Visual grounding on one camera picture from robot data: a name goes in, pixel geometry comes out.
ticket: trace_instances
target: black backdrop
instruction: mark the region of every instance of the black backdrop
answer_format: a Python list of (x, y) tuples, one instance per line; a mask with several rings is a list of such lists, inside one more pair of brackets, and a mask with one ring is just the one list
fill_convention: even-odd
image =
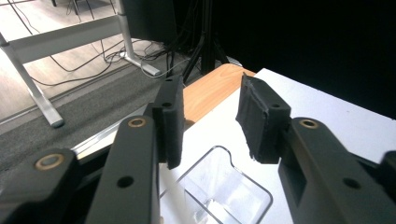
[[(187, 4), (174, 2), (180, 23)], [(247, 69), (270, 69), (396, 119), (396, 7), (391, 1), (213, 2), (221, 46)]]

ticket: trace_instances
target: wooden board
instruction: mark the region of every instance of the wooden board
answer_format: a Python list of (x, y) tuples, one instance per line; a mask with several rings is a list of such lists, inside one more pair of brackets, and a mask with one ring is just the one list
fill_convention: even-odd
[(183, 91), (184, 114), (191, 126), (241, 86), (243, 73), (255, 73), (231, 63), (223, 64)]

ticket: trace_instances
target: white tabletop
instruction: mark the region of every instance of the white tabletop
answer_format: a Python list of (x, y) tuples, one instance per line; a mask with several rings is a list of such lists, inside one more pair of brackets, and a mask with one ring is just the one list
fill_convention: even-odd
[[(315, 90), (277, 73), (262, 69), (255, 77), (267, 82), (290, 106), (291, 117), (308, 117), (326, 124), (344, 146), (365, 159), (380, 162), (383, 154), (396, 149), (396, 121)], [(170, 173), (174, 179), (184, 174), (213, 146), (227, 147), (233, 164), (268, 189), (274, 202), (262, 223), (292, 223), (280, 183), (278, 165), (263, 165), (249, 157), (248, 146), (235, 117), (239, 90), (189, 128), (184, 135), (182, 162)]]

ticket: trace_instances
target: tripod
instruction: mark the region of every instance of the tripod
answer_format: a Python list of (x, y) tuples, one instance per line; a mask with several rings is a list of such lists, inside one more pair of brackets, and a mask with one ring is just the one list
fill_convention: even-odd
[(216, 57), (221, 63), (229, 63), (227, 56), (219, 45), (219, 41), (213, 36), (212, 33), (212, 0), (203, 1), (202, 11), (202, 32), (198, 45), (192, 54), (192, 57), (183, 71), (183, 82), (186, 83), (192, 68), (197, 63), (201, 55), (201, 74), (206, 75), (215, 69)]

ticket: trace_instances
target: black monitor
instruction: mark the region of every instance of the black monitor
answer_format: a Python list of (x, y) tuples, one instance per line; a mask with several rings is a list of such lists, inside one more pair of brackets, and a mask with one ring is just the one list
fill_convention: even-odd
[(132, 38), (170, 44), (177, 38), (173, 0), (121, 0)]

